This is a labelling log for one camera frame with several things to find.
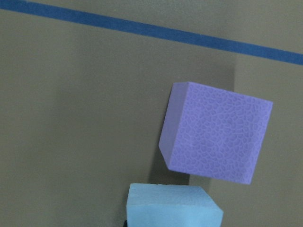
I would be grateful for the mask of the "light blue foam block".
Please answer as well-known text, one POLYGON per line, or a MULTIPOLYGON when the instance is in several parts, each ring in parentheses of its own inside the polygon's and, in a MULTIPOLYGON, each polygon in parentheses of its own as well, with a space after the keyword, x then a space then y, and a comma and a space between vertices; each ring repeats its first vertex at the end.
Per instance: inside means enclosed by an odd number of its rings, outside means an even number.
POLYGON ((132 183, 129 227, 219 227, 223 211, 199 186, 132 183))

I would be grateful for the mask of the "purple foam block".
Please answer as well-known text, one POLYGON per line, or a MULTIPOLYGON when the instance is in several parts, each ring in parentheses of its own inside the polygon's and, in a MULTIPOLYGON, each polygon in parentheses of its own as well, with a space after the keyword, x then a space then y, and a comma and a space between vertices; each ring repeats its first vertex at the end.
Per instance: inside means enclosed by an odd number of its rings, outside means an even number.
POLYGON ((272 107, 252 96, 174 83, 159 141, 167 168, 250 184, 272 107))

